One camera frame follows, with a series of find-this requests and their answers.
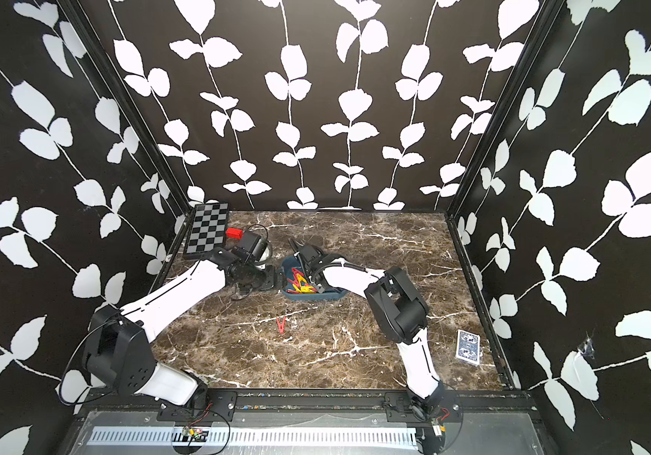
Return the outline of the teal plastic storage box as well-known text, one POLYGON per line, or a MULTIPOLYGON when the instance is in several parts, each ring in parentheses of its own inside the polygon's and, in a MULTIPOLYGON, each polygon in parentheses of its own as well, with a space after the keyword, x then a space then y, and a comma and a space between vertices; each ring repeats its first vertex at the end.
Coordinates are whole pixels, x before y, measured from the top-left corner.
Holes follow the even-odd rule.
POLYGON ((291 301, 336 301, 347 294, 345 289, 333 287, 319 292, 306 278, 304 269, 294 256, 283 259, 281 271, 284 280, 282 293, 291 301))

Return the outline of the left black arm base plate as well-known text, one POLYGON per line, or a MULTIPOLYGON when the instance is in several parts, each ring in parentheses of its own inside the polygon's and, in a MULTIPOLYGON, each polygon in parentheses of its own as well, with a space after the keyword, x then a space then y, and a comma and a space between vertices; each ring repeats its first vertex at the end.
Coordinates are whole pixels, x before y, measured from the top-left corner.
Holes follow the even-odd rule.
POLYGON ((189 424, 203 425, 215 421, 232 422, 237 393, 224 389, 209 389, 206 392, 196 392, 183 406, 175 406, 164 402, 158 412, 158 422, 173 422, 184 426, 189 424))

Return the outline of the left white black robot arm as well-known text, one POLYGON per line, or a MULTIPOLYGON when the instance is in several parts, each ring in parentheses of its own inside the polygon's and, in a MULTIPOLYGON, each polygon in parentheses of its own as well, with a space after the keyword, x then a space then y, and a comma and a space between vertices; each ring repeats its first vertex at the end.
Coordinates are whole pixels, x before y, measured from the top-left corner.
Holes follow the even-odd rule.
POLYGON ((121 308, 106 305, 97 310, 73 354, 81 357, 84 372, 117 396, 146 395, 186 406, 205 386, 193 375, 158 361, 151 343, 172 322, 227 286, 269 292, 283 284, 280 267, 255 265, 216 248, 152 294, 121 308))

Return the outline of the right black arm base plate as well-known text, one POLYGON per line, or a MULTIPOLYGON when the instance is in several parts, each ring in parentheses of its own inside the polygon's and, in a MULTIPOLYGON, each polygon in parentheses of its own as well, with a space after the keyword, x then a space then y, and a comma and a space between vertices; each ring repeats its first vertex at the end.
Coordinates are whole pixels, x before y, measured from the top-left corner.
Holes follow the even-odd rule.
POLYGON ((454 391, 436 391, 426 400, 409 391, 388 392, 383 407, 389 422, 444 425, 463 421, 462 405, 454 391))

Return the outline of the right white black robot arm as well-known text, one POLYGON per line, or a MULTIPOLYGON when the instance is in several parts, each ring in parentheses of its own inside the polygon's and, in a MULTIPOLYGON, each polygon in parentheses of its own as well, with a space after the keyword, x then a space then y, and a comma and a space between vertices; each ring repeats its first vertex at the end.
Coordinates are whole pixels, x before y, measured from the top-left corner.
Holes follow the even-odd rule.
POLYGON ((408 274, 399 267, 381 270, 355 265, 310 244, 300 246, 295 257, 317 291, 340 288, 366 299, 384 336, 397 345, 412 408, 423 416, 435 415, 446 388, 428 343, 429 305, 408 274))

